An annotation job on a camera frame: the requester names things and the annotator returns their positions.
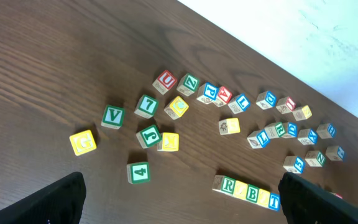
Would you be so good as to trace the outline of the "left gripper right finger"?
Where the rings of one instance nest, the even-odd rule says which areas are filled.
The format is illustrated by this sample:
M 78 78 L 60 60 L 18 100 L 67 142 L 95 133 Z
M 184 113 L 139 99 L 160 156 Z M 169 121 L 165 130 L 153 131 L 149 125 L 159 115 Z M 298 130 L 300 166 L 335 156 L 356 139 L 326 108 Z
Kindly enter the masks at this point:
M 358 224 L 357 207 L 294 173 L 284 173 L 278 191 L 288 224 Z

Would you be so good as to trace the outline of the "green B block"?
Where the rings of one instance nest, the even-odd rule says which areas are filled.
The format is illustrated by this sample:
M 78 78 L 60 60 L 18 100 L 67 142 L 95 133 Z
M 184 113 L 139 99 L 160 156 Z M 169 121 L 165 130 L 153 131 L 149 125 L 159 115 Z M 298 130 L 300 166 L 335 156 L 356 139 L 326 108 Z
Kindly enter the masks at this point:
M 259 188 L 254 185 L 248 185 L 246 200 L 251 203 L 257 203 L 259 196 Z

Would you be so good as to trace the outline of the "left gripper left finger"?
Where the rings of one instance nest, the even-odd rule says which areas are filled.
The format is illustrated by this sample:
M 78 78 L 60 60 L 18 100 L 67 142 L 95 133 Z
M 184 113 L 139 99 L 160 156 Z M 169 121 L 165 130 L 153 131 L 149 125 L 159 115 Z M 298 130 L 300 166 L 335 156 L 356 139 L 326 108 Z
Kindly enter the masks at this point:
M 79 224 L 86 198 L 81 172 L 73 172 L 0 210 L 0 223 Z

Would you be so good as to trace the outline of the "yellow O block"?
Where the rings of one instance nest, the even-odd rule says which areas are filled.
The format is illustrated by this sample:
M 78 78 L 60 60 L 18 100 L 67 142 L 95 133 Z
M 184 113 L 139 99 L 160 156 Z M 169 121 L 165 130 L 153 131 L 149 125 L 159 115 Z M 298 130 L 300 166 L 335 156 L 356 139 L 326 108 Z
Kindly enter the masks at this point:
M 259 189 L 258 196 L 257 196 L 257 205 L 264 208 L 268 208 L 269 200 L 270 200 L 270 192 L 264 189 Z
M 239 180 L 235 182 L 233 197 L 240 200 L 246 200 L 248 184 L 243 183 Z

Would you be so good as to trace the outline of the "blue T block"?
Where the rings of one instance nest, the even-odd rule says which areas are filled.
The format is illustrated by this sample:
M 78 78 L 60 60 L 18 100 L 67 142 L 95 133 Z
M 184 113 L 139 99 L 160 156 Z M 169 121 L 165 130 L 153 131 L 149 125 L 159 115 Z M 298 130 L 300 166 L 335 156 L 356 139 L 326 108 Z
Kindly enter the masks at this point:
M 268 201 L 268 208 L 271 210 L 279 211 L 280 210 L 280 196 L 274 193 L 271 193 Z

